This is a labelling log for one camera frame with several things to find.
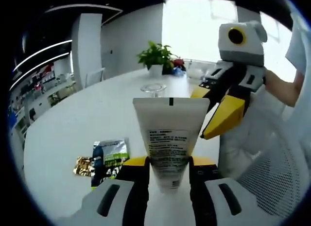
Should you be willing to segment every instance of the white sleeve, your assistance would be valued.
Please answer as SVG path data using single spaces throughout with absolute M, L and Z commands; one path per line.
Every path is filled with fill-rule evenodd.
M 305 75 L 307 67 L 306 52 L 301 39 L 301 33 L 295 20 L 293 24 L 290 46 L 285 57 L 299 72 Z

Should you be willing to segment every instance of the table surface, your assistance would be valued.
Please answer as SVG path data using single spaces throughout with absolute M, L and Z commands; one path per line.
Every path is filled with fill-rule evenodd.
M 69 96 L 29 127 L 25 178 L 30 194 L 49 218 L 72 215 L 81 207 L 82 198 L 91 192 L 90 177 L 74 175 L 73 167 L 78 156 L 92 155 L 95 141 L 128 137 L 130 157 L 146 154 L 132 101 L 134 97 L 149 97 L 140 88 L 151 83 L 165 84 L 165 97 L 189 97 L 192 89 L 186 76 L 151 79 L 146 69 L 137 70 Z M 207 114 L 203 126 L 214 110 Z M 219 137 L 208 141 L 199 138 L 193 155 L 207 156 L 217 164 Z M 151 169 L 146 225 L 193 225 L 189 192 L 188 170 L 178 194 L 167 197 L 159 193 Z

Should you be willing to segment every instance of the ceiling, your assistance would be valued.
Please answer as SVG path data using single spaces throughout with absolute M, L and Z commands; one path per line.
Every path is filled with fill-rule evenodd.
M 39 3 L 34 3 L 33 5 L 27 3 L 26 6 L 20 2 L 21 7 L 25 8 L 25 10 L 23 10 L 24 13 L 18 14 L 20 23 L 18 24 L 18 29 L 15 31 L 17 36 L 13 44 L 15 60 L 12 61 L 12 64 L 14 65 L 12 66 L 12 69 L 16 64 L 20 63 L 31 54 L 50 45 L 70 39 L 70 31 L 73 22 L 81 13 L 101 13 L 103 14 L 103 20 L 116 13 L 107 9 L 89 7 L 65 8 L 45 13 L 50 9 L 62 5 L 83 3 L 107 5 L 109 7 L 123 10 L 121 14 L 109 21 L 111 22 L 122 15 L 146 6 L 162 3 L 163 1 L 164 0 L 41 0 Z M 244 8 L 254 11 L 263 11 L 283 23 L 286 27 L 292 27 L 292 20 L 289 12 L 280 3 L 276 3 L 277 0 L 233 1 Z M 23 36 L 25 37 L 24 51 L 22 45 Z M 27 72 L 36 65 L 70 50 L 70 43 L 54 47 L 48 52 L 41 53 L 40 55 L 36 55 L 29 59 L 29 61 L 21 65 L 18 70 L 23 73 Z

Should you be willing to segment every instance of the yellow eye ring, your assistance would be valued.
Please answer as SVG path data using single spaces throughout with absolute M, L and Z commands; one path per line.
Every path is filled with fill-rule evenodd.
M 233 27 L 228 32 L 229 40 L 235 45 L 243 45 L 246 42 L 246 35 L 242 29 Z

